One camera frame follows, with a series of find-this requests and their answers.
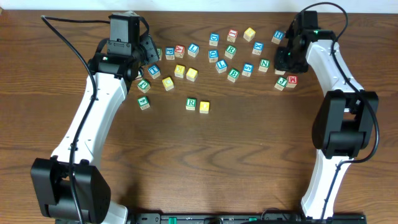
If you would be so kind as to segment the green r block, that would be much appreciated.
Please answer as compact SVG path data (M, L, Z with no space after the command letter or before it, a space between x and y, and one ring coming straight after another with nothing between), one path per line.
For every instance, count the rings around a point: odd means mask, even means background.
M186 110L192 110L195 111L197 105L197 100L195 98L187 98L186 100Z
M227 58L232 59L235 54L236 54L237 48L233 45L228 45L225 52L224 52L224 56Z

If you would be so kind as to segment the yellow O block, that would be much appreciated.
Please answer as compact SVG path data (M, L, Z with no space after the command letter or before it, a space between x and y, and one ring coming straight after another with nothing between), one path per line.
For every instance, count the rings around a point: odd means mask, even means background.
M200 102L200 113L208 114L210 111L210 103L208 101Z
M278 69L275 69L274 72L276 75L284 75L285 74L285 71L278 70Z

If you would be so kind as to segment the green Z block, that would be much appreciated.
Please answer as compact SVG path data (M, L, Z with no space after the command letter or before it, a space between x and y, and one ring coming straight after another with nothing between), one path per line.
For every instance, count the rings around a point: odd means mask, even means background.
M161 48L157 48L157 54L159 56L159 60L162 60L162 49Z

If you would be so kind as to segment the yellow K block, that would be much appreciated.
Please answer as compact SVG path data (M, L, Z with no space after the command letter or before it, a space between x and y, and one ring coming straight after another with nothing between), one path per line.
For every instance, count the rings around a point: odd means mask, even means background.
M185 66L183 65L176 65L175 66L175 70L174 70L174 74L176 77L178 78L184 78L185 75Z

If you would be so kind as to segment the blue 5 block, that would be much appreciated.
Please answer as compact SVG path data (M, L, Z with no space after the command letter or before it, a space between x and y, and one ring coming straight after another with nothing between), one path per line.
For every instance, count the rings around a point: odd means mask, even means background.
M245 63L243 66L242 75L245 77L250 77L252 74L254 66L250 63Z

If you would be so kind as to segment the green B block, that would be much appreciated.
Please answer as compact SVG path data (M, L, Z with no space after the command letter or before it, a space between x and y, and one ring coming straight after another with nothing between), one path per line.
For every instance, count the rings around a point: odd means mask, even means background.
M238 79L239 75L239 70L232 68L228 73L228 80L234 83Z

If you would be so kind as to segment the blue D block upper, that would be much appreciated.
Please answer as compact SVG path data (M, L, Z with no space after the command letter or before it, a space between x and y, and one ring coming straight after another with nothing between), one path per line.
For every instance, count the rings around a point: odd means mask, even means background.
M209 38L209 45L210 46L218 46L218 42L219 42L220 36L217 33L211 33L210 34L210 38Z

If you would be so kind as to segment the blue X block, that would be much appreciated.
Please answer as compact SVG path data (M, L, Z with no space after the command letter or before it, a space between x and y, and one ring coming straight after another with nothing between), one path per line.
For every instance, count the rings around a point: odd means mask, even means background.
M260 55L264 48L264 44L262 42L255 42L252 48L252 54Z

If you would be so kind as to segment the green J block right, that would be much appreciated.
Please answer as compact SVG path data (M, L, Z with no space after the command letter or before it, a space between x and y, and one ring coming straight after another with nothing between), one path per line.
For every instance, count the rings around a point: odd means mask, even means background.
M277 79L277 81L276 81L276 83L274 85L274 88L279 90L279 91L282 91L287 86L287 83L288 83L287 79L282 77L282 76L280 76Z

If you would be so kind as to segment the blue T block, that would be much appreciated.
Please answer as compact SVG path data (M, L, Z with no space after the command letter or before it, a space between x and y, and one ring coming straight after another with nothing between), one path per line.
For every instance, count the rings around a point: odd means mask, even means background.
M157 65L152 65L148 68L149 75L153 78L156 79L160 76L160 69Z

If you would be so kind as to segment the yellow block top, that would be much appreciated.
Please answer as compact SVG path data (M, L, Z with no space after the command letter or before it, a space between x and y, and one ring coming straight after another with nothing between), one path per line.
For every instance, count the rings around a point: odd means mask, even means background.
M255 37L256 31L252 29L251 27L248 27L243 34L244 40L250 42L252 39Z

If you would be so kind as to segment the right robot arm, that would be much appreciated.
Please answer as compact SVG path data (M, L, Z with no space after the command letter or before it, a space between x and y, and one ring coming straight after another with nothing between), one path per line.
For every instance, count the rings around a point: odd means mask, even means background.
M280 72L305 73L313 69L324 99L312 126L317 150L308 189L301 199L299 223L364 223L362 217L334 215L339 187L351 164L364 163L376 153L380 130L376 117L379 98L352 76L340 52L340 36L318 25L311 6L296 14L278 47L274 67Z

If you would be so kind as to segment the yellow C block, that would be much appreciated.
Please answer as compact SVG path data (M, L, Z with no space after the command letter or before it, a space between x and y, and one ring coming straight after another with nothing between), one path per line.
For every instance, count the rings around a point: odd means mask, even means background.
M162 84L166 91L169 91L174 88L174 82L171 77L167 77L162 80Z

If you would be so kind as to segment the red M block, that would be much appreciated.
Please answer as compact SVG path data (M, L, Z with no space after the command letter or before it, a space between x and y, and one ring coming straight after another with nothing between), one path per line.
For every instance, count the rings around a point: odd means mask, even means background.
M298 77L296 75L289 75L287 77L287 88L295 88L298 83Z

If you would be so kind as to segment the red I block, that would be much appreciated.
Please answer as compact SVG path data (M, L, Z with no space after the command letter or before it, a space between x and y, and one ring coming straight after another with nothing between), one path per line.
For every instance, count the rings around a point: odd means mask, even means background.
M234 29L230 29L228 31L227 41L235 43L237 36L238 36L238 31L234 30Z

